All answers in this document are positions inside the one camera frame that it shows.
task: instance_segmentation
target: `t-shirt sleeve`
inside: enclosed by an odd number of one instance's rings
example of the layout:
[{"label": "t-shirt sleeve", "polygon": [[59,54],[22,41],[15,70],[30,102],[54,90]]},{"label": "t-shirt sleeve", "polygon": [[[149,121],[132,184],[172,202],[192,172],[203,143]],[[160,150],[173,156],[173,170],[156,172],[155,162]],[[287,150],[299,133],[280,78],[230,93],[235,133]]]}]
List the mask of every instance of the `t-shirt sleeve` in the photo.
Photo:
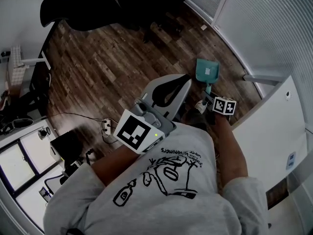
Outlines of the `t-shirt sleeve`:
[{"label": "t-shirt sleeve", "polygon": [[88,164],[82,164],[52,196],[44,216],[46,235],[65,235],[83,230],[89,205],[105,186]]},{"label": "t-shirt sleeve", "polygon": [[223,189],[239,218],[243,235],[268,234],[268,205],[261,181],[255,178],[236,178]]}]

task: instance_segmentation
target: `gray t-shirt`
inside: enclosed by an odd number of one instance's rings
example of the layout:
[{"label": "gray t-shirt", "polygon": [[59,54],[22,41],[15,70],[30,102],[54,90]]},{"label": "gray t-shirt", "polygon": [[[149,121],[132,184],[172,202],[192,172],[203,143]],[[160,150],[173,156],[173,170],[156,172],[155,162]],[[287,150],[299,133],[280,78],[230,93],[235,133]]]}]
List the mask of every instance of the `gray t-shirt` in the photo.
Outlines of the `gray t-shirt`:
[{"label": "gray t-shirt", "polygon": [[267,234],[262,183],[237,178],[217,194],[211,137],[177,126],[108,187],[83,164],[49,201],[45,234]]}]

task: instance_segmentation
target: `white cube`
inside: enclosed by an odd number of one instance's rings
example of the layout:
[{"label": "white cube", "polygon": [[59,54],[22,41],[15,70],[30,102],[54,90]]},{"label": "white cube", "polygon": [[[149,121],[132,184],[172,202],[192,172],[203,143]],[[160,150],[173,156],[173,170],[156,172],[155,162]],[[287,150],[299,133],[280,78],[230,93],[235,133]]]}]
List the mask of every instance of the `white cube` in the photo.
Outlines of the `white cube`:
[{"label": "white cube", "polygon": [[236,101],[225,97],[214,98],[213,111],[222,115],[234,115]]}]

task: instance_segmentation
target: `power cord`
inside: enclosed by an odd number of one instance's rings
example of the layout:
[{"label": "power cord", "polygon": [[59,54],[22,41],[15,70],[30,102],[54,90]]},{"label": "power cord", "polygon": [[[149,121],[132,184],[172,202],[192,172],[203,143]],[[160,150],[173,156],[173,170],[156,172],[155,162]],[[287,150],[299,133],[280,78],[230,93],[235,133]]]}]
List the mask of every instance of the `power cord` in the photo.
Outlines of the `power cord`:
[{"label": "power cord", "polygon": [[[100,134],[101,134],[101,136],[102,136],[103,142],[106,143],[106,144],[113,144],[113,143],[115,143],[115,142],[118,141],[118,140],[115,140],[115,141],[113,141],[113,142],[106,142],[106,141],[104,140],[104,138],[108,138],[108,137],[109,137],[109,135],[107,135],[107,136],[104,136],[104,135],[103,135],[103,132],[106,131],[106,129],[103,128],[103,125],[102,125],[102,124],[104,123],[104,121],[105,121],[105,118],[104,118],[104,119],[101,119],[101,118],[92,118],[92,117],[84,116],[84,115],[77,114],[77,113],[61,112],[61,113],[58,113],[58,114],[46,116],[46,117],[44,117],[43,119],[47,119],[47,118],[49,118],[49,117],[54,117],[54,116],[57,116],[57,115],[60,115],[60,114],[76,115],[76,116],[80,116],[80,117],[83,117],[83,118],[88,118],[88,119],[90,119],[90,120],[94,120],[94,121],[97,121],[97,122],[101,122],[101,123],[100,123]],[[110,118],[110,117],[107,117],[106,119],[110,119],[112,122],[118,124],[118,122],[116,122],[114,119],[112,119],[112,118]]]}]

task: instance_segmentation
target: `forearm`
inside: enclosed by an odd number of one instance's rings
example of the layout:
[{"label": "forearm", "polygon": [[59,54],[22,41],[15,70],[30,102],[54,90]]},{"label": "forearm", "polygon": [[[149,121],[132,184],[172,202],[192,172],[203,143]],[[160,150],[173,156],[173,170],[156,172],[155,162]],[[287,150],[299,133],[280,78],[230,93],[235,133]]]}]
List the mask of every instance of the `forearm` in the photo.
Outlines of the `forearm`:
[{"label": "forearm", "polygon": [[98,178],[108,186],[114,179],[130,167],[139,155],[122,145],[109,155],[91,165]]},{"label": "forearm", "polygon": [[215,130],[219,138],[219,152],[222,184],[239,177],[247,177],[246,159],[239,147],[231,126],[224,117],[216,118]]}]

